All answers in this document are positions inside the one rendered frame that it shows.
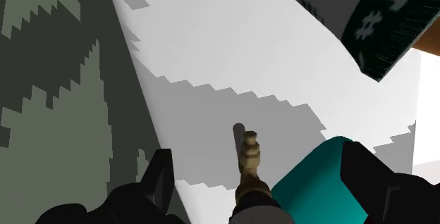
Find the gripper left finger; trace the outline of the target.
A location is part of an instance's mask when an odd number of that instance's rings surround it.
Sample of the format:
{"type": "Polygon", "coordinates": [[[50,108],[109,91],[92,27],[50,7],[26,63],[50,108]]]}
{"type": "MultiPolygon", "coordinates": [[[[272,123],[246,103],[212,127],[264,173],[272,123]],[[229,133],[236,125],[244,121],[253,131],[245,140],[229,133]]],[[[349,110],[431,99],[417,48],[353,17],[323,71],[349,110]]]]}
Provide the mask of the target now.
{"type": "Polygon", "coordinates": [[[116,187],[95,210],[62,204],[45,211],[35,224],[185,224],[168,213],[174,183],[171,150],[158,149],[141,181],[116,187]]]}

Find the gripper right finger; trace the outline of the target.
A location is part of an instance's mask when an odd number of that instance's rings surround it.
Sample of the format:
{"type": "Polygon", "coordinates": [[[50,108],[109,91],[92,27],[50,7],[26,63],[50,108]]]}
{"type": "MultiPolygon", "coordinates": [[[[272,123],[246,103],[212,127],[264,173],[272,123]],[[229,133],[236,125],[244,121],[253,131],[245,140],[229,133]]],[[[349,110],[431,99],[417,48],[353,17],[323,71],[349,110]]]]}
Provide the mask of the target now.
{"type": "Polygon", "coordinates": [[[373,224],[440,224],[440,183],[395,173],[359,142],[344,142],[341,179],[373,224]]]}

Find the teal cylindrical container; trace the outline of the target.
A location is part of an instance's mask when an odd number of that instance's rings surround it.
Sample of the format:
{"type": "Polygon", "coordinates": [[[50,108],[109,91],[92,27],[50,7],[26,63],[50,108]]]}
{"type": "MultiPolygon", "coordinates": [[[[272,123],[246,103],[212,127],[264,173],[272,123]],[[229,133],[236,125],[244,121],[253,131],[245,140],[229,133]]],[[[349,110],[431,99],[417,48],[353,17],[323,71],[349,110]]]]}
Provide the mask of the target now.
{"type": "Polygon", "coordinates": [[[313,149],[271,190],[273,198],[295,224],[363,224],[367,214],[343,184],[343,145],[333,137],[313,149]]]}

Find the white table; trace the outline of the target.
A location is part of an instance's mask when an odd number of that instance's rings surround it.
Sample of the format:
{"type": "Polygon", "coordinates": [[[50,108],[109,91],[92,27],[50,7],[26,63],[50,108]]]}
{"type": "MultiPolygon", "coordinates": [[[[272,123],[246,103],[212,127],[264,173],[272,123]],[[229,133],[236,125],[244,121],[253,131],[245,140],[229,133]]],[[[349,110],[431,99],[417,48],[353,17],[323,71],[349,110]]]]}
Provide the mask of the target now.
{"type": "Polygon", "coordinates": [[[236,123],[257,132],[268,185],[337,135],[412,171],[419,51],[375,82],[294,0],[113,2],[193,224],[227,223],[236,123]]]}

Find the grey bottle with brass top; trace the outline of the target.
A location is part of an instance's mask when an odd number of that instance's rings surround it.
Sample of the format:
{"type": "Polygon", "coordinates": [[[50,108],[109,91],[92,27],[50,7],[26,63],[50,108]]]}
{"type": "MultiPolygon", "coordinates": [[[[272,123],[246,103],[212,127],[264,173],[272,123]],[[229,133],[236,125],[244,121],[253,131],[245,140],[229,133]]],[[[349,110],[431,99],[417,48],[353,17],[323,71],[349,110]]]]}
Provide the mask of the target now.
{"type": "Polygon", "coordinates": [[[257,174],[260,163],[257,133],[246,131],[238,154],[240,183],[236,189],[236,206],[228,224],[295,224],[291,215],[284,211],[272,197],[267,183],[257,174]]]}

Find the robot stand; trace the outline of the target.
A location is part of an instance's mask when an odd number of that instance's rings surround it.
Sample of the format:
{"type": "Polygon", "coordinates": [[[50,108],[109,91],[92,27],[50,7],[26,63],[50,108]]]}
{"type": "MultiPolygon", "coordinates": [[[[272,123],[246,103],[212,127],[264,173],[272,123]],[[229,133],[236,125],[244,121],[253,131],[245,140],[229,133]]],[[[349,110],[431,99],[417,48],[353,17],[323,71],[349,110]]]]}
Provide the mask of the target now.
{"type": "Polygon", "coordinates": [[[440,16],[440,0],[296,0],[381,81],[440,16]]]}

